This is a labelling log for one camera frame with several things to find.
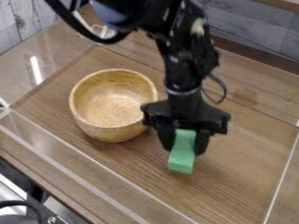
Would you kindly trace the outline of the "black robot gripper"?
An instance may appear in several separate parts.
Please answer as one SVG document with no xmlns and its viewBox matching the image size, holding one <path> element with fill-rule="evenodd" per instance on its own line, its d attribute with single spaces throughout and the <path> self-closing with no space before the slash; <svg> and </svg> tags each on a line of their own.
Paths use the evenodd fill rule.
<svg viewBox="0 0 299 224">
<path fill-rule="evenodd" d="M 161 146 L 172 150 L 174 130 L 193 130 L 194 154 L 205 153 L 210 135 L 228 132 L 229 113 L 210 106 L 201 96 L 201 85 L 178 89 L 165 85 L 166 99 L 141 106 L 144 124 L 156 130 Z"/>
</svg>

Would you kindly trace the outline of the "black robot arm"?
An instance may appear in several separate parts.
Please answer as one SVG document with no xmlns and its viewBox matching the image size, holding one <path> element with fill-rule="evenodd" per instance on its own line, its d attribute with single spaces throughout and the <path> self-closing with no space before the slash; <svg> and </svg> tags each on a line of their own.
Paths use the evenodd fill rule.
<svg viewBox="0 0 299 224">
<path fill-rule="evenodd" d="M 193 131 L 190 151 L 202 154 L 210 136 L 228 132 L 229 113 L 204 101 L 205 79 L 226 86 L 213 73 L 220 54 L 200 4 L 196 0 L 92 0 L 92 5 L 110 28 L 122 33 L 142 30 L 162 58 L 168 98 L 141 106 L 144 125 L 154 128 L 168 151 L 178 138 L 176 131 Z"/>
</svg>

